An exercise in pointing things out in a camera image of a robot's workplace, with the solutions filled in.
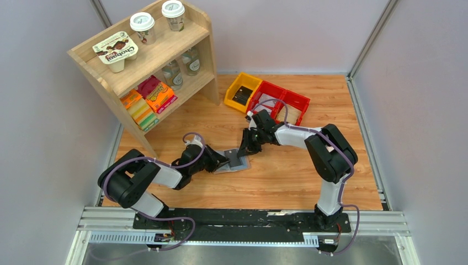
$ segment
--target gray wall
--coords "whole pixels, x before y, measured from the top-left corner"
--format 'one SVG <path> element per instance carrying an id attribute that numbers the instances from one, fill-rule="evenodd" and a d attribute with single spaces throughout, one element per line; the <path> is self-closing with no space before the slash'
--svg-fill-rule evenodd
<path id="1" fill-rule="evenodd" d="M 3 1 L 0 256 L 63 264 L 117 121 L 66 51 L 103 30 L 89 1 Z"/>
<path id="2" fill-rule="evenodd" d="M 421 264 L 466 264 L 468 2 L 404 0 L 355 79 Z"/>
<path id="3" fill-rule="evenodd" d="M 388 0 L 188 0 L 213 22 L 220 72 L 348 72 Z M 101 0 L 113 23 L 154 0 Z"/>

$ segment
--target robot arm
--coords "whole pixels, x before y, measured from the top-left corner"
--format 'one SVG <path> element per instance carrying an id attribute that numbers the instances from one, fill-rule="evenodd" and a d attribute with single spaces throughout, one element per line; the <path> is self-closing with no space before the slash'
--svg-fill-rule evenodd
<path id="1" fill-rule="evenodd" d="M 122 208 L 133 208 L 156 217 L 168 207 L 154 194 L 146 191 L 151 183 L 180 190 L 190 183 L 193 174 L 202 170 L 213 172 L 229 163 L 228 158 L 215 152 L 209 145 L 205 145 L 201 156 L 193 162 L 202 151 L 202 146 L 199 136 L 186 142 L 186 148 L 181 157 L 173 161 L 171 167 L 156 164 L 140 151 L 132 149 L 101 174 L 98 185 L 104 189 L 106 178 L 118 168 L 109 177 L 107 183 L 109 197 Z"/>
<path id="2" fill-rule="evenodd" d="M 266 143 L 307 149 L 317 173 L 322 178 L 320 198 L 315 205 L 315 223 L 323 230 L 333 227 L 343 210 L 338 202 L 342 180 L 350 173 L 351 168 L 346 160 L 315 132 L 321 132 L 328 137 L 354 165 L 358 157 L 338 128 L 333 124 L 322 128 L 276 124 L 266 110 L 253 115 L 249 113 L 248 117 L 251 119 L 249 128 L 243 130 L 238 156 L 261 152 L 261 145 Z"/>

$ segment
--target metal floor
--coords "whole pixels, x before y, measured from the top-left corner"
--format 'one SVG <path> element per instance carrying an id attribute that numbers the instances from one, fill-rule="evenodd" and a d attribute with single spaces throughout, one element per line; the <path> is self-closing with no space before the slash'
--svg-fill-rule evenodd
<path id="1" fill-rule="evenodd" d="M 342 236 L 341 247 L 350 237 Z M 99 258 L 115 258 L 144 249 L 145 245 L 89 244 L 88 250 Z M 316 249 L 304 247 L 230 247 L 230 246 L 182 246 L 167 252 L 145 252 L 113 262 L 101 262 L 86 255 L 84 265 L 142 265 L 142 264 L 186 264 L 186 265 L 249 265 L 249 264 L 402 264 L 400 254 L 392 236 L 361 236 L 351 249 L 339 256 L 319 255 Z"/>

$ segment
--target yellow bin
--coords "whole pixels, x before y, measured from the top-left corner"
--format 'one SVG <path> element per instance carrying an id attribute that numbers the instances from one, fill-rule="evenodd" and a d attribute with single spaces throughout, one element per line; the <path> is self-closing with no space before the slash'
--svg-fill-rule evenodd
<path id="1" fill-rule="evenodd" d="M 240 73 L 226 91 L 224 104 L 243 113 L 247 112 L 249 102 L 261 83 L 262 80 L 260 78 Z"/>

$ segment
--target glass bottle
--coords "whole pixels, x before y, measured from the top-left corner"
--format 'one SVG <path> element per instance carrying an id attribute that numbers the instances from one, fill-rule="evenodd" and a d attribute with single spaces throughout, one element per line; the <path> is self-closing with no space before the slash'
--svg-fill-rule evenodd
<path id="1" fill-rule="evenodd" d="M 184 82 L 177 61 L 172 61 L 162 68 L 162 73 L 166 79 L 166 84 L 176 91 L 182 87 Z"/>
<path id="2" fill-rule="evenodd" d="M 200 59 L 198 58 L 198 50 L 195 47 L 191 47 L 182 54 L 182 62 L 187 68 L 187 74 L 195 76 L 200 72 Z"/>

